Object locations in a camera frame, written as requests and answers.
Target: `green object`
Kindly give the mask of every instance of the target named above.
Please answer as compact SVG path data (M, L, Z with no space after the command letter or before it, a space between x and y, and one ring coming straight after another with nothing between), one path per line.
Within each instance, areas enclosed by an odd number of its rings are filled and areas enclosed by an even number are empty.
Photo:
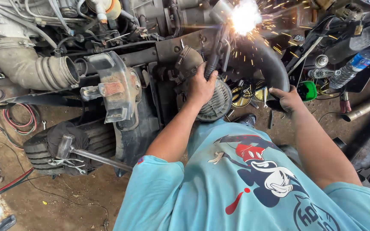
M316 96L318 96L318 93L316 92L316 86L312 81L300 82L298 84L298 93L303 102L314 100Z

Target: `bottle label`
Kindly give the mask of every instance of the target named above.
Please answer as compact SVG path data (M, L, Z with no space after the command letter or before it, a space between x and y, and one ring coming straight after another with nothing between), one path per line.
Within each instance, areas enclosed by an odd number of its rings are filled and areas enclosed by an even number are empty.
M358 69L364 69L370 64L369 59L364 59L359 53L351 60L351 65Z

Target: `black cloth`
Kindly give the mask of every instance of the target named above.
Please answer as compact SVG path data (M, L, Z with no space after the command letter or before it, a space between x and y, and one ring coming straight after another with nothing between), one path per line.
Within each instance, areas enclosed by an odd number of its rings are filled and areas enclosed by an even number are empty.
M64 134L72 134L75 136L75 143L73 144L75 149L85 149L88 151L93 152L93 150L89 149L89 138L88 135L82 131L81 129L75 127L75 125L68 121L63 121L57 124L55 127L50 129L47 134L47 142L48 142L48 152L51 154L52 157L56 157L58 153L58 146L61 142L62 136ZM69 158L72 159L79 159L83 160L83 162L70 160L75 166L80 166L81 169L85 170L85 174L87 175L90 171L99 168L103 165L103 163L92 160L75 153L70 153ZM79 176L82 175L79 170L76 168L64 166L65 173L70 176Z

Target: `light blue t-shirt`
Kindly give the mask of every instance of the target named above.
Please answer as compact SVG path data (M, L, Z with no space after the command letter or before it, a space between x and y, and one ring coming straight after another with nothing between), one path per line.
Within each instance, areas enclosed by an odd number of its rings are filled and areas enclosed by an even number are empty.
M202 124L188 157L140 158L113 230L370 231L369 188L321 190L264 132Z

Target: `exhaust pipe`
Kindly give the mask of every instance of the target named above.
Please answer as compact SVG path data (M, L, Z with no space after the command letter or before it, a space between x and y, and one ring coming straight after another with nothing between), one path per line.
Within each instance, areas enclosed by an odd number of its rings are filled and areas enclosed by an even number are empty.
M38 57L25 38L0 38L0 69L24 88L54 91L79 83L78 71L69 57Z
M252 36L252 40L239 40L239 49L252 50L253 62L261 70L268 88L274 87L289 92L289 79L284 64L260 34L252 33ZM283 111L279 98L272 94L268 96L266 104L273 110Z

